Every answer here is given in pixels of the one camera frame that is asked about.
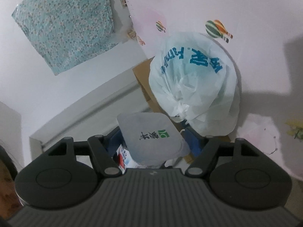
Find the person right hand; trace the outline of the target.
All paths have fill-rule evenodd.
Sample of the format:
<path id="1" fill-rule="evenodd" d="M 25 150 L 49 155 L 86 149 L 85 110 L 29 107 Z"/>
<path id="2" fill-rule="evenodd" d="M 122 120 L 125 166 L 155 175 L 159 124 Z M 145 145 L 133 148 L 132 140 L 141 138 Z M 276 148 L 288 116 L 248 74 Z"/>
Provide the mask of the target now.
<path id="1" fill-rule="evenodd" d="M 14 181 L 6 165 L 1 161 L 0 211 L 3 219 L 10 218 L 22 208 L 15 191 Z"/>

